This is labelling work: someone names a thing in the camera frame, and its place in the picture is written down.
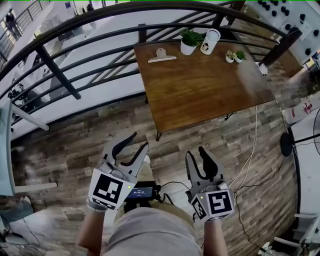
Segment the handrail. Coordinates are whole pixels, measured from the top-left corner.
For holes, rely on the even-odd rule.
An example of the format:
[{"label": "handrail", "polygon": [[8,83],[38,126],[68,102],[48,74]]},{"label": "handrail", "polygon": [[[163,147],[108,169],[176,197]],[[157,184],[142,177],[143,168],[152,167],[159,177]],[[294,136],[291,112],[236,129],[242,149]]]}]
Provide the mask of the handrail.
[{"label": "handrail", "polygon": [[[48,41],[56,38],[57,36],[73,29],[77,28],[81,25],[90,23],[92,21],[96,21],[102,18],[119,15],[119,14],[126,14],[126,13],[133,13],[133,12],[139,12],[139,11],[149,11],[149,10],[193,10],[195,12],[190,13],[186,15],[185,17],[179,18],[172,23],[161,23],[161,24],[139,24],[134,27],[127,27],[116,31],[107,32],[98,36],[94,36],[91,38],[88,38],[86,40],[83,40],[81,42],[78,42],[72,46],[69,46],[53,55],[49,55],[48,52],[44,48],[44,44]],[[269,29],[270,31],[279,34],[282,36],[282,39],[280,42],[277,42],[273,39],[260,36],[258,34],[254,34],[250,31],[245,31],[237,28],[233,28],[230,26],[220,26],[220,22],[222,21],[223,17],[229,17],[232,18],[231,20],[234,20],[235,18],[241,19],[244,21],[248,21],[252,24],[255,24],[257,26],[261,26],[263,28]],[[205,19],[199,23],[194,23],[199,20]],[[185,23],[180,23],[180,21],[189,19],[189,21]],[[288,34],[283,33],[282,31],[267,25],[263,23],[262,21],[250,18],[246,16],[245,14],[234,10],[234,9],[228,9],[224,8],[215,4],[211,3],[203,3],[203,2],[195,2],[195,1],[188,1],[188,2],[129,2],[125,4],[119,4],[114,6],[108,6],[101,9],[97,9],[91,12],[87,12],[85,14],[82,14],[80,16],[76,16],[57,27],[47,31],[46,33],[38,36],[34,41],[29,43],[26,47],[24,47],[20,52],[17,53],[8,63],[6,66],[4,66],[3,70],[0,71],[0,80],[2,80],[5,75],[14,68],[21,59],[27,57],[30,53],[33,51],[36,51],[38,55],[41,57],[41,62],[37,64],[36,66],[29,69],[27,72],[25,72],[23,75],[21,75],[18,79],[16,79],[1,95],[0,99],[4,97],[14,86],[16,86],[20,81],[22,81],[24,78],[26,78],[28,75],[33,73],[35,70],[39,69],[43,65],[47,65],[49,69],[51,70],[51,74],[48,74],[47,76],[41,78],[40,80],[36,81],[34,84],[30,85],[28,88],[24,89],[22,92],[20,92],[18,95],[15,96],[15,98],[12,100],[13,103],[17,101],[20,98],[24,98],[24,103],[19,106],[20,108],[28,108],[29,114],[34,113],[35,111],[42,109],[58,100],[61,100],[68,96],[74,96],[76,99],[80,99],[81,95],[79,92],[92,88],[97,85],[104,84],[109,81],[113,81],[120,78],[125,78],[128,76],[139,74],[139,70],[134,69],[132,71],[125,71],[125,73],[119,74],[122,70],[124,70],[126,67],[128,67],[131,64],[134,64],[137,62],[137,60],[134,57],[134,53],[129,53],[134,49],[136,46],[142,46],[142,45],[150,45],[150,44],[157,44],[157,43],[168,43],[168,42],[178,42],[181,39],[177,38],[179,35],[179,29],[181,28],[218,28],[221,32],[221,39],[219,42],[222,43],[232,43],[232,44],[241,44],[244,46],[252,46],[252,47],[259,47],[263,49],[268,49],[270,52],[268,54],[265,53],[259,53],[259,52],[253,52],[248,49],[249,54],[251,55],[258,55],[258,56],[265,56],[263,60],[260,62],[260,64],[266,64],[266,66],[271,65],[274,63],[301,35],[301,32],[299,30],[295,31],[289,31]],[[164,30],[168,29],[164,33],[156,36],[159,32],[162,32]],[[139,42],[135,42],[130,45],[121,46],[118,48],[111,48],[106,51],[85,57],[83,59],[79,59],[78,61],[72,62],[69,65],[64,66],[63,68],[59,68],[55,62],[54,59],[58,58],[59,56],[62,56],[68,52],[71,52],[75,49],[78,49],[80,47],[86,46],[88,44],[111,38],[114,36],[122,35],[122,34],[128,34],[132,32],[139,32]],[[250,41],[242,41],[236,34],[246,34],[249,36],[254,36],[261,38],[263,40],[268,40],[273,43],[275,43],[275,46],[271,47],[265,44],[257,44]],[[75,67],[78,67],[80,65],[86,64],[88,62],[97,60],[99,58],[103,58],[106,56],[110,56],[113,54],[120,54],[117,58],[115,58],[113,61],[111,61],[109,64],[83,72],[81,74],[76,74],[76,76],[72,78],[67,78],[64,75],[64,72],[69,71]],[[81,85],[81,87],[75,88],[71,83],[76,82],[78,80],[89,78],[92,75],[98,74],[98,77],[95,77],[93,80],[90,79],[90,82],[86,85]],[[55,86],[51,86],[49,89],[42,91],[40,94],[37,94],[36,96],[33,96],[33,98],[29,98],[31,94],[29,92],[31,90],[34,90],[36,87],[38,87],[40,84],[44,83],[45,81],[48,81],[49,79],[52,79],[53,77],[57,77],[59,80],[59,84],[56,84]],[[39,104],[38,100],[41,102],[41,98],[50,94],[51,92],[56,91],[57,89],[65,88],[66,92],[64,92],[62,95],[58,97],[50,97],[51,99],[47,102],[43,102]],[[14,121],[14,124],[18,122],[20,119],[16,119]]]},{"label": "handrail", "polygon": [[3,67],[0,72],[0,81],[5,77],[7,73],[10,72],[19,62],[20,59],[27,57],[35,49],[41,47],[45,43],[53,40],[57,36],[75,29],[79,26],[121,14],[134,13],[140,11],[151,11],[151,10],[192,10],[200,12],[210,12],[210,13],[220,13],[225,16],[231,16],[243,21],[250,22],[257,26],[263,27],[267,30],[270,30],[282,37],[286,37],[287,34],[283,33],[279,29],[263,23],[260,20],[249,17],[239,11],[224,8],[222,6],[205,3],[205,2],[196,2],[196,1],[173,1],[173,2],[162,2],[162,1],[148,1],[148,2],[127,2],[126,4],[116,4],[111,5],[105,8],[96,9],[82,15],[73,17],[53,29],[45,32],[44,34],[39,35],[35,40],[26,45],[22,50],[20,50],[7,64]]},{"label": "handrail", "polygon": [[[25,28],[29,25],[31,21],[43,10],[43,7],[47,6],[49,1],[44,1],[43,6],[40,3],[40,0],[33,1],[25,10],[23,10],[14,20],[14,23],[16,25],[17,32],[21,35]],[[11,53],[11,50],[13,49],[15,43],[17,42],[16,36],[13,34],[15,32],[10,31],[8,33],[8,29],[4,28],[4,33],[0,36],[0,41],[4,38],[4,40],[7,40],[5,44],[4,42],[1,43],[1,51],[0,56],[5,61],[8,62],[8,57]]]}]

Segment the person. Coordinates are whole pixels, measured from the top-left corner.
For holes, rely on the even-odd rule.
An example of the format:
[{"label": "person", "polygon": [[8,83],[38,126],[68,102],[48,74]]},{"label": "person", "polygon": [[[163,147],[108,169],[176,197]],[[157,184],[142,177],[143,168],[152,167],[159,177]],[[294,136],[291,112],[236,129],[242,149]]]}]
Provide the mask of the person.
[{"label": "person", "polygon": [[17,28],[16,22],[15,22],[15,16],[12,13],[12,9],[10,9],[9,13],[5,16],[5,25],[13,35],[14,39],[18,40],[20,33]]},{"label": "person", "polygon": [[90,2],[90,3],[88,3],[88,5],[86,6],[86,10],[88,11],[88,12],[90,12],[90,11],[93,11],[94,10],[94,7],[92,6],[92,3]]},{"label": "person", "polygon": [[[137,175],[140,182],[154,181],[150,158],[146,155]],[[200,256],[196,232],[190,215],[173,204],[149,202],[150,207],[137,207],[116,213],[112,235],[104,256]],[[102,246],[105,212],[88,201],[88,213],[80,228],[74,256],[99,256]],[[204,223],[205,256],[227,256],[227,246],[220,220]]]}]

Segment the display screen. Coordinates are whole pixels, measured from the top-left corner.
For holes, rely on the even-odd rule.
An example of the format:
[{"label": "display screen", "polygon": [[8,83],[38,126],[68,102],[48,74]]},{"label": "display screen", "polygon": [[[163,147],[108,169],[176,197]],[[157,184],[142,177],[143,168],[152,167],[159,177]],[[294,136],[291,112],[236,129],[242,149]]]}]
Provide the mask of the display screen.
[{"label": "display screen", "polygon": [[152,187],[135,187],[131,190],[127,198],[150,198],[152,191]]}]

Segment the white plant pot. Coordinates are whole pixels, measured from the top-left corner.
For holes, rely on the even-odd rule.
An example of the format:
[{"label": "white plant pot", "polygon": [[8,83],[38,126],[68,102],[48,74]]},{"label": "white plant pot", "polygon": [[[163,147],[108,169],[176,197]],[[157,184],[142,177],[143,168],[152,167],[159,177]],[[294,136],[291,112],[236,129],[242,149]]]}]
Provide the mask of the white plant pot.
[{"label": "white plant pot", "polygon": [[180,51],[184,54],[184,55],[191,55],[194,50],[197,48],[196,46],[189,46],[186,45],[184,42],[182,42],[181,40],[181,45],[180,45]]},{"label": "white plant pot", "polygon": [[235,57],[235,61],[238,62],[238,63],[241,63],[243,61],[243,59],[240,59],[238,57]]},{"label": "white plant pot", "polygon": [[226,62],[228,62],[228,63],[234,62],[234,59],[231,59],[231,58],[229,58],[228,56],[225,56],[225,60],[226,60]]}]

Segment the wooden floor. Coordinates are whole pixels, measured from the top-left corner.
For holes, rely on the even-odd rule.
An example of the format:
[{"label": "wooden floor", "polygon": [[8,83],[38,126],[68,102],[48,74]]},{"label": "wooden floor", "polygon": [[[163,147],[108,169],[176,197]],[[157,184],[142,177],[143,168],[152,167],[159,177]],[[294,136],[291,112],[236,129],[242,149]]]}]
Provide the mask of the wooden floor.
[{"label": "wooden floor", "polygon": [[[279,63],[269,69],[266,77],[281,108],[295,105],[306,96],[304,75],[289,80]],[[190,186],[185,169],[185,154],[190,150],[199,160],[199,146],[214,153],[224,164],[224,177],[230,183],[249,157],[254,139],[255,107],[235,113],[227,121],[224,117],[200,125],[166,132],[156,142],[156,128],[149,105],[144,97],[133,98],[58,122],[50,131],[37,131],[12,145],[13,174],[16,185],[57,182],[58,187],[29,193],[36,213],[25,218],[29,228],[40,241],[41,252],[59,251],[69,255],[84,219],[91,173],[104,144],[122,132],[137,131],[134,142],[121,153],[130,158],[139,146],[148,141],[151,168],[158,184],[179,181]],[[267,179],[276,172],[283,160],[279,147],[285,126],[275,100],[257,107],[257,143],[246,185]],[[231,186],[238,188],[245,171]],[[170,184],[167,192],[173,202],[193,214],[185,189]],[[2,198],[1,208],[12,206],[20,196]],[[297,207],[297,179],[293,156],[284,160],[274,178],[258,187],[243,188],[238,195],[241,219],[251,240],[262,246],[280,235],[293,222]],[[103,251],[107,248],[113,220],[106,219],[103,230]],[[195,227],[198,243],[203,242],[203,224],[197,219]],[[36,243],[25,223],[20,220],[11,228],[31,243]],[[256,255],[258,249],[248,242],[239,222],[239,212],[223,220],[224,236],[229,255]],[[39,255],[33,249],[15,245],[5,250],[9,255]]]}]

